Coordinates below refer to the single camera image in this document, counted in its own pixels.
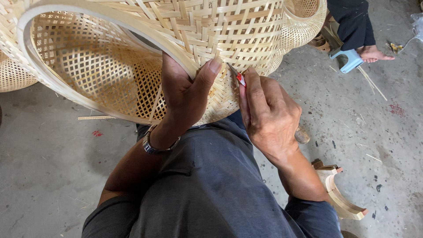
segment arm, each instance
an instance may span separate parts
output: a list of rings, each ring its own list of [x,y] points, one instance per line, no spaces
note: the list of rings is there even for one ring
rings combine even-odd
[[[221,67],[220,58],[208,61],[201,68],[194,83],[190,83],[184,69],[163,53],[162,87],[167,112],[162,122],[150,134],[150,144],[153,148],[169,148],[179,136],[201,119],[210,88]],[[153,182],[163,161],[163,156],[145,152],[142,140],[138,141],[110,174],[100,196],[99,205],[116,196],[143,194]]]
[[[239,88],[242,120],[251,142],[278,168],[285,191],[308,201],[329,201],[323,184],[298,148],[294,134],[301,108],[276,80],[245,73],[247,87]]]

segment right hand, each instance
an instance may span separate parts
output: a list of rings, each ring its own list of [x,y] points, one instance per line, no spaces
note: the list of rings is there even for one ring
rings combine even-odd
[[[294,134],[301,107],[276,80],[259,76],[254,68],[244,78],[247,87],[239,87],[239,107],[247,134],[270,162],[280,161],[298,150]]]

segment wristwatch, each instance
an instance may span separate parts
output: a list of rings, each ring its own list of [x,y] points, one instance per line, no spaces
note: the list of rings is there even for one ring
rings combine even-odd
[[[170,152],[172,152],[172,150],[176,147],[176,145],[179,142],[179,139],[181,137],[178,137],[178,139],[170,146],[170,148],[167,149],[155,149],[150,145],[150,134],[153,131],[153,129],[156,127],[157,125],[152,125],[150,126],[150,128],[148,129],[148,131],[146,132],[146,134],[144,135],[143,138],[143,146],[144,146],[144,150],[150,154],[150,155],[165,155],[168,154]]]

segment person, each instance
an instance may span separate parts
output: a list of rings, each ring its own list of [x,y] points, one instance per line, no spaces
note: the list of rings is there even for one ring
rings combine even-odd
[[[138,126],[138,142],[111,172],[82,237],[342,237],[294,138],[301,108],[277,81],[250,67],[240,111],[193,127],[221,66],[208,61],[191,83],[163,53],[166,115],[155,127]],[[262,179],[253,145],[277,168],[285,209]]]
[[[338,36],[344,43],[341,46],[342,51],[355,49],[363,61],[368,63],[395,59],[376,47],[367,1],[327,0],[327,9],[339,23]]]

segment foot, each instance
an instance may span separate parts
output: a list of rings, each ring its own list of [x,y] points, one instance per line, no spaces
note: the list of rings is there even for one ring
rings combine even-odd
[[[361,59],[367,63],[373,63],[378,60],[393,60],[395,57],[387,56],[376,48],[376,45],[362,46],[357,48],[357,53]]]

